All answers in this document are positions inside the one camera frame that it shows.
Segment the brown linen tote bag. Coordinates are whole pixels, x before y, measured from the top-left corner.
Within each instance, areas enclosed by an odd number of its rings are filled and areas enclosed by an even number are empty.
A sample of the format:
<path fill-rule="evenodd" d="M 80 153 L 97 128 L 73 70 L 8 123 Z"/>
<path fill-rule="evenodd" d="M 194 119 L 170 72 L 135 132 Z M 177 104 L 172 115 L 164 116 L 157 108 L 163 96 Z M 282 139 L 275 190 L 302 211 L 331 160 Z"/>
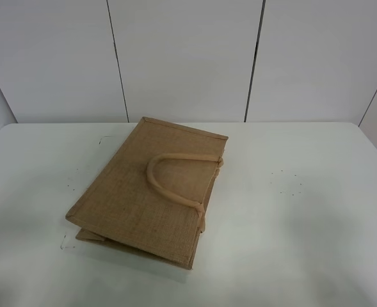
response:
<path fill-rule="evenodd" d="M 192 268 L 227 139 L 143 117 L 67 212 L 77 239 Z"/>

